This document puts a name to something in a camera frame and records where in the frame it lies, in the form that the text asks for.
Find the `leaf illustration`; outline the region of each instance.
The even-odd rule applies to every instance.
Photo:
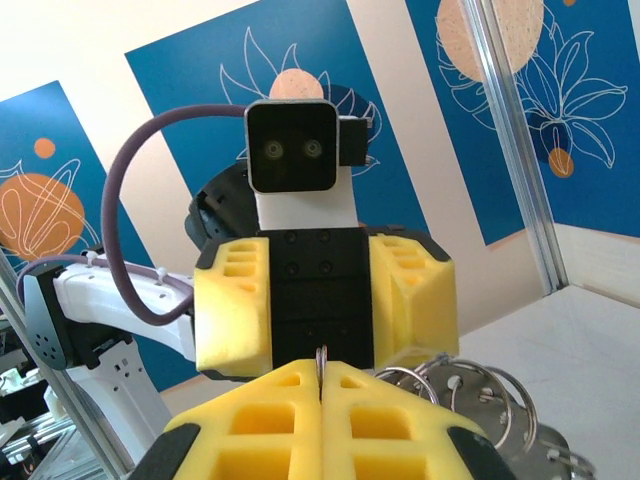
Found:
[[[373,132],[369,132],[369,143],[373,142],[380,132],[382,131],[382,116],[380,115],[380,110],[376,107],[375,103],[369,102],[367,109],[365,110],[362,118],[366,118],[369,120],[369,128],[374,128]]]
[[[333,102],[333,99],[331,97],[331,79],[329,78],[329,72],[327,72],[326,70],[322,72],[318,76],[318,82],[320,83],[320,85],[323,86],[323,89],[326,90],[325,100],[328,100],[329,102]]]
[[[552,116],[560,110],[560,86],[551,66],[538,54],[522,69],[526,91],[538,108]]]
[[[372,157],[371,155],[367,155],[367,162],[368,162],[368,165],[366,167],[359,167],[355,173],[351,174],[351,176],[359,177],[360,175],[367,173],[373,167],[380,165],[380,161],[377,158]]]
[[[247,155],[247,147],[244,147],[244,149],[238,155],[236,155],[236,162],[239,162],[240,160],[247,160],[248,158],[249,156]]]
[[[540,40],[538,41],[538,51],[546,54],[551,52],[553,57],[558,56],[558,52],[564,45],[564,38],[556,17],[551,9],[545,5],[544,7],[544,19],[542,21],[542,32],[540,34]]]
[[[543,123],[540,128],[540,139],[544,147],[544,160],[547,160],[556,149],[562,149],[571,154],[573,148],[570,128],[562,121],[550,121]]]
[[[271,60],[256,43],[251,33],[251,27],[247,27],[244,36],[244,63],[254,90],[260,93],[268,92],[278,76],[278,72]],[[258,81],[260,81],[263,88],[258,86]]]
[[[220,64],[220,85],[222,85],[222,91],[224,92],[224,96],[227,98],[227,102],[229,102],[230,104],[234,103],[233,100],[231,99],[231,94],[233,93],[234,89],[246,90],[247,92],[251,92],[254,95],[257,95],[261,98],[267,98],[266,95],[263,95],[262,93],[250,87],[247,87],[246,85],[243,85],[237,80],[234,80],[233,78],[231,78],[231,76],[224,69],[224,65],[222,64]]]
[[[353,88],[350,88],[347,94],[336,104],[336,108],[341,115],[352,115],[353,108],[356,106],[356,96]]]
[[[475,80],[465,77],[456,67],[440,65],[440,74],[450,88],[465,88],[477,84]]]
[[[467,113],[476,113],[487,108],[489,102],[481,83],[474,83],[469,87],[451,90],[453,99]]]
[[[611,138],[596,122],[581,118],[569,123],[573,136],[573,146],[585,155],[597,158],[607,168],[612,168],[616,161],[616,151]]]
[[[568,117],[604,120],[624,106],[627,90],[627,87],[617,87],[600,78],[585,78],[571,90],[564,113]]]
[[[298,63],[298,58],[296,56],[297,49],[297,43],[293,43],[289,46],[287,52],[284,54],[284,59],[282,60],[282,67],[280,68],[281,72],[284,72],[289,68],[300,68],[300,64]]]
[[[587,44],[593,32],[579,32],[562,46],[556,57],[553,71],[560,85],[562,101],[565,102],[571,89],[582,81],[589,68]]]
[[[489,108],[489,102],[487,102],[480,110],[473,112],[473,117],[489,130],[496,129],[496,125],[493,121],[493,115],[491,114],[491,108]]]

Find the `square camera housing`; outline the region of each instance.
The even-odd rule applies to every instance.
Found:
[[[324,100],[259,101],[245,113],[249,182],[257,193],[325,191],[338,174],[339,115]]]

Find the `metal keyring bunch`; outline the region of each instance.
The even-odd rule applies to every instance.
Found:
[[[514,473],[521,473],[518,478],[595,479],[595,467],[591,462],[571,452],[560,433],[539,423],[535,404],[526,388],[504,370],[440,354],[415,369],[388,367],[375,376],[476,423],[483,423],[481,427],[491,430],[493,435],[488,432],[489,438],[494,437],[494,446]],[[466,390],[463,388],[465,380],[471,384]],[[518,393],[522,406],[505,384]],[[470,395],[474,387],[478,390]],[[497,424],[504,426],[501,432],[496,432],[495,418],[491,420],[483,404],[499,408]],[[511,437],[516,421],[518,426],[522,423],[524,429],[522,413],[526,415],[526,430],[522,437]],[[514,450],[513,442],[508,442],[511,438],[516,438],[517,442],[517,438],[523,438],[524,443]]]

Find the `black bolt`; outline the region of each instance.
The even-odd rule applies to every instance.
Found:
[[[293,230],[289,230],[284,234],[284,241],[287,243],[294,243],[298,239],[298,235]]]
[[[298,264],[295,262],[287,263],[284,269],[289,275],[296,275],[300,271]]]
[[[331,270],[333,270],[333,265],[331,265],[331,262],[327,260],[320,262],[320,265],[318,265],[318,267],[320,268],[320,273],[326,274],[331,272]]]
[[[331,234],[329,233],[329,230],[320,230],[320,232],[318,232],[318,240],[320,240],[322,243],[327,243],[329,240],[331,240]]]

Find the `yellow foam block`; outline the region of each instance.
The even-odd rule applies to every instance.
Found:
[[[325,480],[473,480],[447,434],[472,421],[342,362],[322,394]]]
[[[414,367],[459,349],[453,261],[435,259],[418,241],[369,239],[375,367]]]
[[[196,368],[259,376],[272,368],[267,238],[218,248],[209,269],[193,277]]]
[[[299,360],[175,417],[201,427],[174,480],[321,480],[320,392]]]

